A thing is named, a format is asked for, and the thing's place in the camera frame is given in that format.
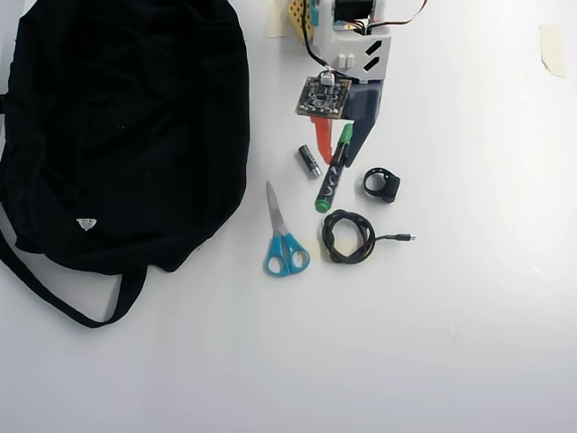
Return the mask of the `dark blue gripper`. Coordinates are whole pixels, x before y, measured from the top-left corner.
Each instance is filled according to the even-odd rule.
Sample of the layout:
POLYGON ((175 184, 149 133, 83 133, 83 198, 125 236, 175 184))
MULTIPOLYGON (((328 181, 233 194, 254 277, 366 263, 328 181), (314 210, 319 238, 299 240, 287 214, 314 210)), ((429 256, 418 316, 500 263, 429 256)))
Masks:
MULTIPOLYGON (((380 110, 383 80, 371 80, 368 83, 353 83, 346 100, 346 119, 353 120, 353 132, 346 152, 345 167, 351 168, 353 162, 369 136, 380 110)), ((333 120, 311 116, 315 126, 316 143, 320 156, 325 163, 333 158, 332 125, 333 120)))

